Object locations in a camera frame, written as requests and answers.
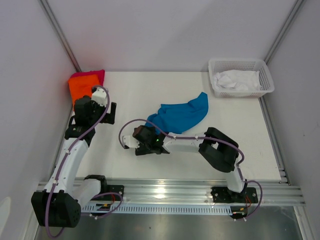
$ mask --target white towel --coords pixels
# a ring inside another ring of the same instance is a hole
[[[220,90],[256,91],[261,90],[259,71],[229,70],[213,76],[213,84]]]

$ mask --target white plastic basket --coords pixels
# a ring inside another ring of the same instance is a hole
[[[214,85],[213,76],[216,73],[221,73],[228,70],[243,70],[243,71],[260,71],[259,81],[262,90],[258,91],[236,91],[230,89],[217,89]],[[270,71],[263,60],[255,58],[212,58],[209,61],[209,76],[210,82],[217,98],[241,98],[253,97],[260,98],[266,93],[271,93],[275,90],[274,81],[272,80]]]

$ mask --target floor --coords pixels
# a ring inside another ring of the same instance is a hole
[[[49,240],[39,227],[35,240]],[[292,207],[261,207],[247,222],[229,216],[112,214],[84,217],[59,240],[302,240]]]

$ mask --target blue fabric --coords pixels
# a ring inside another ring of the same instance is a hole
[[[181,134],[201,122],[207,115],[208,108],[208,95],[202,92],[188,103],[161,104],[158,113],[150,115],[148,120],[164,132]]]

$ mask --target metal frame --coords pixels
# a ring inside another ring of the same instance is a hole
[[[48,0],[38,0],[49,20],[54,32],[56,33],[63,49],[66,51],[71,63],[77,72],[81,72],[81,68],[74,56],[71,47],[65,37],[57,18],[55,17]],[[294,23],[300,10],[306,0],[297,0],[290,11],[285,23],[280,29],[276,39],[270,47],[264,61],[269,64],[287,35],[290,27]],[[262,114],[269,133],[272,148],[278,163],[281,175],[280,182],[261,182],[263,187],[262,206],[294,206],[296,216],[299,222],[303,239],[315,239],[312,233],[310,223],[305,209],[305,201],[300,187],[291,186],[287,174],[285,172],[284,155],[282,154],[280,143],[277,138],[268,104],[264,97],[259,99]],[[82,178],[76,178],[74,187],[78,187]],[[199,206],[212,206],[212,196],[210,194],[213,186],[226,186],[225,181],[178,181],[168,179],[157,180],[137,180],[137,179],[108,179],[109,184],[124,185],[124,202],[130,205],[171,205],[171,206],[188,206],[195,208]],[[41,182],[38,190],[42,191],[46,182]],[[135,213],[146,213],[143,210],[136,210]]]

